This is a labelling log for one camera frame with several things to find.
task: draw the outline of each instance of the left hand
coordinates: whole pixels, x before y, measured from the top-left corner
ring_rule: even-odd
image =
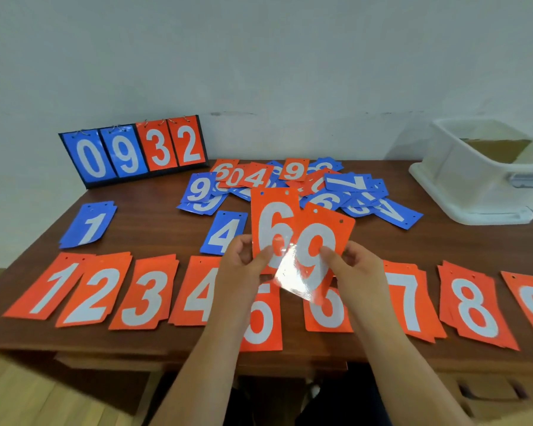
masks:
[[[235,330],[243,337],[259,290],[260,273],[272,254],[272,246],[267,246],[253,259],[251,235],[240,235],[231,241],[219,264],[206,328]]]

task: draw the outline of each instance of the wooden table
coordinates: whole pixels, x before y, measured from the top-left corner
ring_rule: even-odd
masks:
[[[430,296],[437,308],[436,266],[443,259],[495,278],[500,308],[521,351],[468,340],[445,326],[448,338],[436,344],[412,339],[434,368],[460,372],[533,372],[533,329],[499,275],[500,270],[533,275],[533,222],[500,227],[470,227],[453,222],[410,176],[410,164],[406,161],[344,162],[344,172],[371,173],[374,178],[383,178],[392,200],[425,214],[408,231],[376,216],[359,218],[351,239],[384,259],[415,263],[425,270]],[[99,242],[71,251],[95,254],[130,251],[135,259],[176,253],[180,266],[174,284],[175,301],[188,260],[192,255],[199,255],[214,218],[176,209],[190,175],[191,172],[184,172],[98,188],[77,200],[0,276],[0,352],[73,386],[76,384],[68,378],[72,371],[68,366],[129,371],[179,368],[202,328],[175,327],[161,322],[156,330],[109,331],[110,316],[101,324],[55,329],[57,316],[68,298],[46,322],[7,319],[1,315],[55,259],[60,252],[58,241],[81,204],[104,200],[114,200],[118,205],[105,235]],[[248,202],[232,195],[221,209],[251,210]],[[245,233],[250,232],[248,221]],[[132,266],[116,305],[128,289],[131,270]],[[346,367],[346,361],[365,360],[353,335],[306,332],[302,299],[284,290],[280,297],[284,350],[242,353],[238,372],[299,377],[314,371],[340,371]],[[61,368],[63,373],[53,373],[52,368]]]

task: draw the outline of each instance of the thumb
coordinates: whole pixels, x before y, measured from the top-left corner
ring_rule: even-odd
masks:
[[[328,267],[334,271],[334,274],[338,279],[340,279],[341,275],[349,269],[348,264],[343,261],[343,258],[341,258],[336,251],[327,246],[320,247],[320,257]]]
[[[272,245],[267,246],[264,250],[257,254],[253,261],[247,265],[247,267],[250,267],[251,271],[253,272],[258,274],[261,273],[272,258],[273,251]]]

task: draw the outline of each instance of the white plastic container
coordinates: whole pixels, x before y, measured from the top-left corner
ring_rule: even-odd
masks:
[[[533,194],[533,137],[493,119],[441,119],[431,126],[426,156],[409,171],[450,218],[469,225],[533,219],[526,207]],[[508,152],[512,162],[499,162],[470,143],[518,151]]]

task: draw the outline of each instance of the desk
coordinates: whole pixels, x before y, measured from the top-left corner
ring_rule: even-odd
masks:
[[[443,259],[484,272],[496,280],[500,308],[521,351],[468,340],[445,326],[448,338],[436,344],[411,339],[429,363],[442,371],[533,372],[533,329],[499,275],[500,270],[533,275],[533,222],[501,227],[461,225],[450,220],[410,176],[411,162],[347,161],[343,164],[344,172],[371,173],[374,178],[383,178],[392,200],[425,214],[408,231],[376,216],[359,218],[351,239],[384,259],[415,263],[425,270],[428,290],[437,310],[436,266]],[[111,315],[101,324],[55,329],[57,316],[69,297],[45,322],[7,319],[1,315],[55,259],[60,252],[58,241],[81,204],[105,200],[114,200],[118,205],[105,235],[99,242],[73,248],[71,252],[130,251],[135,259],[176,253],[180,265],[174,284],[174,302],[189,258],[199,255],[214,219],[214,216],[176,209],[190,175],[191,172],[183,172],[98,188],[87,191],[77,200],[0,276],[0,352],[25,364],[31,363],[25,359],[34,359],[32,367],[38,363],[45,373],[50,373],[47,372],[50,365],[55,364],[57,368],[63,365],[68,369],[58,379],[65,381],[73,370],[70,367],[129,371],[181,367],[202,328],[174,327],[161,322],[156,330],[109,331]],[[251,211],[248,202],[233,195],[229,195],[221,209]],[[250,232],[251,222],[248,221],[245,233]],[[131,270],[132,266],[116,306],[128,289]],[[365,360],[354,335],[306,332],[302,299],[284,290],[280,298],[284,350],[242,353],[237,366],[240,374],[300,377],[314,371],[341,371],[346,361]]]

